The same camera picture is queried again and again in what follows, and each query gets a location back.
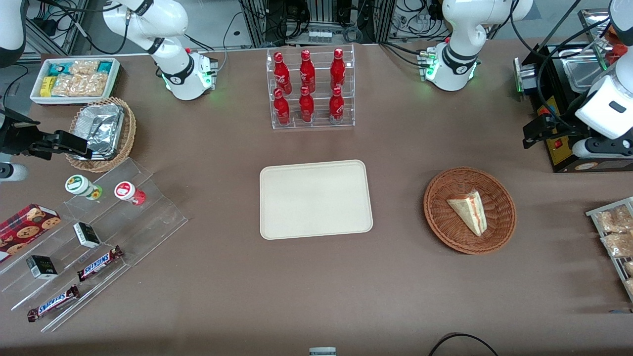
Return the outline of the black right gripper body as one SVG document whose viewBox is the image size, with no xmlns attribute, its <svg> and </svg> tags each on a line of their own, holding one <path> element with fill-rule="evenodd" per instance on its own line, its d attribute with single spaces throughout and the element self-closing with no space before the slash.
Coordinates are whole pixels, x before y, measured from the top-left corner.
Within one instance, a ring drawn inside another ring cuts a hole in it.
<svg viewBox="0 0 633 356">
<path fill-rule="evenodd" d="M 14 110 L 2 109 L 4 121 L 0 129 L 0 151 L 7 155 L 34 156 L 52 159 L 50 134 L 38 129 L 40 124 Z"/>
</svg>

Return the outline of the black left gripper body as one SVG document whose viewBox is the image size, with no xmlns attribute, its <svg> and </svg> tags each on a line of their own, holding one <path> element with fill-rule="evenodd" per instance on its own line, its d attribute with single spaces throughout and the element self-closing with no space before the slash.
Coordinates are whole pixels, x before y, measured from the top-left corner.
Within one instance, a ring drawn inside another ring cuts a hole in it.
<svg viewBox="0 0 633 356">
<path fill-rule="evenodd" d="M 545 130 L 543 133 L 548 133 L 547 139 L 556 139 L 563 136 L 576 136 L 577 128 L 564 122 L 560 117 L 554 114 L 540 114 L 539 116 L 545 116 Z"/>
</svg>

